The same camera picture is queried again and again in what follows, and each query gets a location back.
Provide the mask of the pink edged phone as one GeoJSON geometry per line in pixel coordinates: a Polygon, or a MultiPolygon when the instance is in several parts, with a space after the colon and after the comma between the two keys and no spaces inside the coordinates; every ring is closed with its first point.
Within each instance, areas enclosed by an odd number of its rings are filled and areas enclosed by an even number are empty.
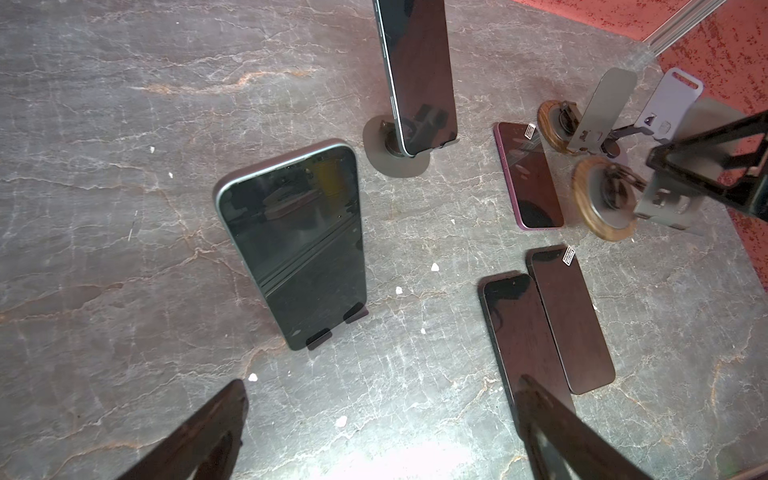
{"type": "Polygon", "coordinates": [[[562,228],[565,220],[537,126],[498,122],[493,134],[517,225],[562,228]]]}

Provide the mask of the dark round stand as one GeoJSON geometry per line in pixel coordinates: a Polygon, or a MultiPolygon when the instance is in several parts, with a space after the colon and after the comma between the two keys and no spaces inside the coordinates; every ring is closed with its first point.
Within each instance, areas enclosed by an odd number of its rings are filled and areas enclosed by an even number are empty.
{"type": "Polygon", "coordinates": [[[363,129],[363,145],[370,164],[380,173],[391,178],[413,178],[422,175],[429,167],[429,151],[407,156],[399,147],[395,124],[389,116],[371,118],[363,129]]]}

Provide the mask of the black phone tall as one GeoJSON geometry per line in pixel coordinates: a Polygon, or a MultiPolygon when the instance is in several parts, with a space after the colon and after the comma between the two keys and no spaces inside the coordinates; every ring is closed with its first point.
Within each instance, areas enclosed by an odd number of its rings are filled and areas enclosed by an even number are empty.
{"type": "Polygon", "coordinates": [[[397,145],[415,157],[458,138],[443,0],[373,3],[397,145]]]}

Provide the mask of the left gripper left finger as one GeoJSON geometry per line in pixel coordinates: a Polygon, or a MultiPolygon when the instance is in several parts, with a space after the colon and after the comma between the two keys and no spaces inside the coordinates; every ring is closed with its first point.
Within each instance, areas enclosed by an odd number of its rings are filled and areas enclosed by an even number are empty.
{"type": "Polygon", "coordinates": [[[200,407],[122,479],[229,479],[242,446],[249,402],[235,379],[200,407]]]}

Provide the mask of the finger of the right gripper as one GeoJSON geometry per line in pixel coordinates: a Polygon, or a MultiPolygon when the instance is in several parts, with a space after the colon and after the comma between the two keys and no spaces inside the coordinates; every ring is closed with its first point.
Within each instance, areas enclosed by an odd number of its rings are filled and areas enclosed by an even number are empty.
{"type": "Polygon", "coordinates": [[[767,113],[651,150],[644,217],[691,222],[705,198],[767,220],[767,113]]]}

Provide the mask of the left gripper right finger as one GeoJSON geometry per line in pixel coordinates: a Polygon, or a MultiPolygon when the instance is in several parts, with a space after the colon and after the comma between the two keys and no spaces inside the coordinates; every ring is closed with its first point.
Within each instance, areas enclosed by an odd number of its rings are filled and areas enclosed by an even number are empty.
{"type": "Polygon", "coordinates": [[[649,477],[525,374],[514,391],[514,420],[536,479],[649,477]]]}

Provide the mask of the wooden round phone stand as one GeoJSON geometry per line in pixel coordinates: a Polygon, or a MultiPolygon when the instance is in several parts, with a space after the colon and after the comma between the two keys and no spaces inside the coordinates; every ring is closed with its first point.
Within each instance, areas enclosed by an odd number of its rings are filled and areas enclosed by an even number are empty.
{"type": "MultiPolygon", "coordinates": [[[[704,98],[688,110],[673,140],[686,139],[745,117],[739,110],[704,98]]],[[[611,242],[631,237],[638,219],[648,220],[644,217],[647,184],[628,166],[599,156],[579,161],[571,178],[573,198],[584,223],[596,236],[611,242]]],[[[698,211],[691,222],[655,223],[686,230],[698,211]]]]}
{"type": "Polygon", "coordinates": [[[549,100],[537,112],[537,130],[556,151],[615,158],[618,147],[609,147],[609,134],[637,85],[637,74],[609,69],[600,79],[584,111],[572,101],[549,100]]]}

